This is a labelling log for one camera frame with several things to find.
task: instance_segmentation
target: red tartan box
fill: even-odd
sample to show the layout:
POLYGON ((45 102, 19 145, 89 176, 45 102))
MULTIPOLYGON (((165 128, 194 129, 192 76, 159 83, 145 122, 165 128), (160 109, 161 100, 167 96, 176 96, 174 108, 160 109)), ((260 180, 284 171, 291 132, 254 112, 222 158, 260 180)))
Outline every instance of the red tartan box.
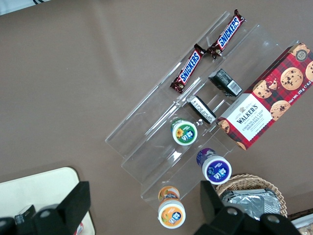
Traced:
POLYGON ((313 83, 313 53, 286 49, 221 115, 218 125, 247 150, 313 83))

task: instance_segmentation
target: chocolate chip cookie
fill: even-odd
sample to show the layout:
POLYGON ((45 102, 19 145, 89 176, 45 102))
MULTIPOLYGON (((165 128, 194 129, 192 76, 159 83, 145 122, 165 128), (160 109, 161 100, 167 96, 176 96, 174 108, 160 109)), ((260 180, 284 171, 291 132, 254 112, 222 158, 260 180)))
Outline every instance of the chocolate chip cookie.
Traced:
POLYGON ((272 95, 272 92, 268 89, 267 83, 265 80, 259 81, 254 87, 253 87, 253 93, 262 99, 269 98, 272 95))
POLYGON ((313 79, 313 61, 310 62, 305 70, 305 76, 307 79, 312 80, 313 79))
POLYGON ((303 82, 303 74, 300 69, 295 67, 288 68, 283 71, 280 77, 280 82, 285 89, 293 91, 301 86, 303 82))
POLYGON ((290 108, 290 104, 285 100, 274 103, 270 109, 270 114, 274 121, 277 121, 290 108))
POLYGON ((222 120, 218 123, 218 125, 226 132, 229 132, 229 123, 226 120, 222 120))

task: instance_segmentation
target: small yogurt pot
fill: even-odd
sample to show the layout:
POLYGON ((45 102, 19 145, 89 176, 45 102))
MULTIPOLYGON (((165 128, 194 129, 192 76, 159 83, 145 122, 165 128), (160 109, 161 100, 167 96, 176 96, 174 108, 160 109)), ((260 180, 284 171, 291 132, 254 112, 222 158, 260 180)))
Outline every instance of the small yogurt pot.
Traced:
POLYGON ((231 176, 229 162, 211 148, 205 148, 197 154, 197 163, 202 168, 205 178, 214 185, 227 182, 231 176))
POLYGON ((185 146, 193 144, 198 136, 196 126, 182 118, 173 120, 171 131, 175 142, 185 146))
POLYGON ((158 219, 165 228, 176 229, 180 227, 186 219, 186 212, 179 199, 179 191, 173 186, 163 187, 158 199, 160 206, 158 208, 158 219))

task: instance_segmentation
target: candy bar wrapper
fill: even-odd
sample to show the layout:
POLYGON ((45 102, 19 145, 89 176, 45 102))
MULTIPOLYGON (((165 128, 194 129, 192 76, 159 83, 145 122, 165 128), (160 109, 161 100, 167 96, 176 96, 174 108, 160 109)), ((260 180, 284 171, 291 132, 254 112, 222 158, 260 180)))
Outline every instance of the candy bar wrapper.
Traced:
POLYGON ((192 73, 195 71, 203 55, 206 53, 206 51, 202 49, 198 44, 195 44, 194 47, 195 47, 195 50, 190 55, 187 63, 185 64, 183 69, 180 71, 179 75, 174 79, 174 81, 170 85, 170 87, 173 88, 178 93, 183 92, 183 89, 186 86, 189 78, 191 77, 192 73))
POLYGON ((222 56, 226 45, 245 21, 245 18, 242 17, 236 9, 233 19, 229 22, 217 41, 207 49, 207 53, 210 53, 214 59, 218 56, 222 56))

